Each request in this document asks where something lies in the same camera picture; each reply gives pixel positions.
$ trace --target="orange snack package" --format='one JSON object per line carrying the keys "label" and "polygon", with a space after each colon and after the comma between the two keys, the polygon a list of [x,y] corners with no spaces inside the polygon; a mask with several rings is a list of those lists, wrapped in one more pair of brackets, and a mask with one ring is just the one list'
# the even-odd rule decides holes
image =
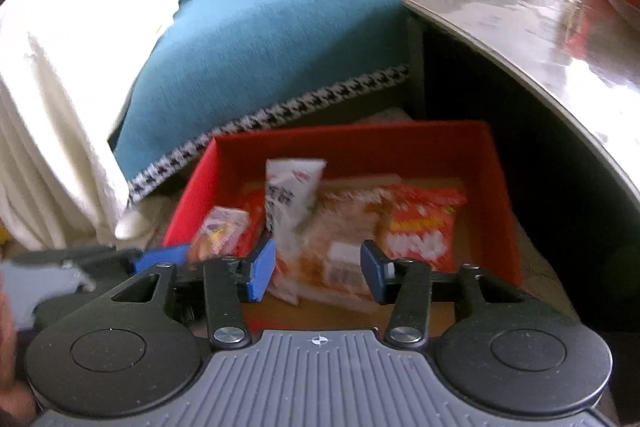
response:
{"label": "orange snack package", "polygon": [[257,244],[264,231],[264,187],[250,190],[240,200],[238,205],[248,215],[248,223],[238,239],[233,252],[235,257],[246,257]]}
{"label": "orange snack package", "polygon": [[393,188],[394,209],[378,236],[380,248],[391,259],[426,261],[436,271],[454,272],[452,243],[456,211],[466,203],[459,188]]}

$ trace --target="gray ribbed plate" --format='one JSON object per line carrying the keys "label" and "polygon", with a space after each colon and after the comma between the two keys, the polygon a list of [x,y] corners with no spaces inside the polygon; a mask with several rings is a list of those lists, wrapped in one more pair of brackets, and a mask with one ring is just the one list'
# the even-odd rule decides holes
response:
{"label": "gray ribbed plate", "polygon": [[448,391],[418,353],[372,331],[265,331],[212,357],[200,380],[151,412],[85,420],[49,411],[33,427],[600,427],[582,412],[547,422],[505,419]]}

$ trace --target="glossy table top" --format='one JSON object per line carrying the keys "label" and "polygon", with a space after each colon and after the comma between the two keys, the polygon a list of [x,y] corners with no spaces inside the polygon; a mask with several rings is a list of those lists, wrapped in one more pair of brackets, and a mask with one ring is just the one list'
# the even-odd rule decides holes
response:
{"label": "glossy table top", "polygon": [[402,2],[509,71],[601,156],[640,208],[640,32],[606,0]]}

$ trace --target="white fabric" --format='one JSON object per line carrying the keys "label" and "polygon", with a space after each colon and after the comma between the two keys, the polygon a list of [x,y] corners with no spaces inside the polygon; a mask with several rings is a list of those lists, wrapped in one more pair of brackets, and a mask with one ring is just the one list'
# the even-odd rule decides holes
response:
{"label": "white fabric", "polygon": [[152,201],[127,208],[107,140],[177,9],[178,0],[0,6],[0,219],[25,247],[114,243],[153,222]]}

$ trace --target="blue gripper pad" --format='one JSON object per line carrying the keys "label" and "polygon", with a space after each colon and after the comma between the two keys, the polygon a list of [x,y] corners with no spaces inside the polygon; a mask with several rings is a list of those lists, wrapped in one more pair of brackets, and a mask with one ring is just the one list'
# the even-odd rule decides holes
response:
{"label": "blue gripper pad", "polygon": [[606,427],[591,411],[525,421],[475,409],[427,360],[373,331],[265,331],[220,351],[181,396],[149,412],[82,419],[47,411],[32,427]]}
{"label": "blue gripper pad", "polygon": [[262,251],[254,260],[252,266],[250,281],[247,285],[247,295],[249,302],[258,302],[262,300],[264,292],[276,267],[276,246],[273,239],[267,241]]}
{"label": "blue gripper pad", "polygon": [[375,253],[372,251],[371,247],[364,242],[360,247],[360,269],[362,270],[362,275],[364,275],[364,279],[367,281],[367,286],[369,286],[369,291],[371,292],[371,296],[373,300],[377,303],[386,303],[385,302],[385,267],[390,266],[390,269],[394,269],[391,263],[380,263],[378,259],[376,259]]}
{"label": "blue gripper pad", "polygon": [[187,252],[191,245],[178,245],[177,247],[159,248],[145,252],[135,263],[135,273],[140,273],[157,263],[174,263],[180,266],[187,260]]}

